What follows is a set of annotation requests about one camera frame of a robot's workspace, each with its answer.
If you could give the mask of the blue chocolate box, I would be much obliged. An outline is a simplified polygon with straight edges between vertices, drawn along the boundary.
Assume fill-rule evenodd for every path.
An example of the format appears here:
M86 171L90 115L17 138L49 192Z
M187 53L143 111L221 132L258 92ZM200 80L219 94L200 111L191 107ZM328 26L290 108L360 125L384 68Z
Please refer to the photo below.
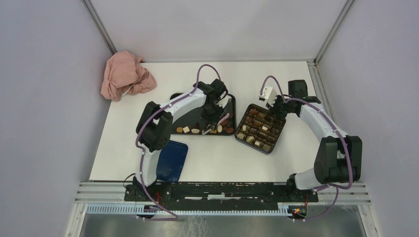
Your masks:
M262 130L263 124L269 125L270 129ZM249 104L234 137L238 142L269 155L273 152L285 124L286 119L276 118L266 108Z

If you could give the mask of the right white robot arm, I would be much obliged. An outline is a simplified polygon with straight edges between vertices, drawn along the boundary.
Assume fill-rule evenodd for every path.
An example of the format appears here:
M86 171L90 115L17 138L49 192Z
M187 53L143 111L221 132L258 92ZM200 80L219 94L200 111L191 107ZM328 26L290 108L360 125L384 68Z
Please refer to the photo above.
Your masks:
M362 140L340 129L326 113L316 96L308 95L304 80L288 82L289 96L279 95L274 108L279 115L296 114L319 140L313 168L290 176L293 181L286 186L286 197L299 201L305 190L321 191L327 187L348 190L360 179Z

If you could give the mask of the black chocolate tray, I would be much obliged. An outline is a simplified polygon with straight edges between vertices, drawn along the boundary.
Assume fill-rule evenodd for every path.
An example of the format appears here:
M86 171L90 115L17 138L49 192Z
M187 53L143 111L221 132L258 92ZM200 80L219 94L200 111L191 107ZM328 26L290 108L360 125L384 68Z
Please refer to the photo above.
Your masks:
M215 129L209 132L208 134L206 134L205 136L231 136L236 132L236 127L237 127L236 126L236 100L233 95L229 94L229 96L231 97L231 100L227 103L225 109L226 109L226 113L229 113L230 116L227 120L221 123L223 127L223 131L221 133L218 133L217 129ZM173 123L171 134L172 135L192 135L192 136L202 135L202 131L208 128L208 125L201 121L202 110L203 109L201 107L195 108L189 111L188 113L186 113L185 115L183 115L182 117L180 117L178 120L176 120ZM191 131L189 133L183 133L183 132L177 133L176 129L178 127L184 128L186 126L188 126L190 130L193 128L199 129L200 133L193 134ZM228 134L226 132L226 129L231 128L231 127L234 128L234 132L231 134Z

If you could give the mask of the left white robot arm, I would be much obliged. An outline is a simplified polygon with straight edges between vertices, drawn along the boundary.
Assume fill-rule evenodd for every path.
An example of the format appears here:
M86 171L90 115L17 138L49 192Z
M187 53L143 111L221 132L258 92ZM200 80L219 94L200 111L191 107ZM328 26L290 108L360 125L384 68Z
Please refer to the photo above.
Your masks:
M220 79L212 83L197 82L189 91L163 104L149 102L138 122L135 145L140 149L139 168L134 176L136 194L143 201L155 196L157 165L161 150L170 141L172 125L180 117L202 108L201 121L208 130L215 130L227 117L225 109L230 100L228 90Z

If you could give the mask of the pink cat paw tongs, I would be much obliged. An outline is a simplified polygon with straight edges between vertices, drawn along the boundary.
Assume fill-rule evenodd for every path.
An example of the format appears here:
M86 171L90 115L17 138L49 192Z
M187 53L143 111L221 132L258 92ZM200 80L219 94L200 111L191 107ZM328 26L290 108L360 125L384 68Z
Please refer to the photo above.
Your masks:
M219 125L221 125L221 123L222 122L224 122L225 120L227 120L228 118L229 118L229 116L230 116L230 114L229 113L227 113L224 117L222 117L221 119L220 119L220 121L216 124L216 126L214 127L215 129L217 129L218 128L218 126ZM211 132L213 130L213 128L211 127L211 125L209 125L208 126L208 128L206 128L206 129L204 129L203 131L202 131L202 135L206 135L206 134L208 134L209 132Z

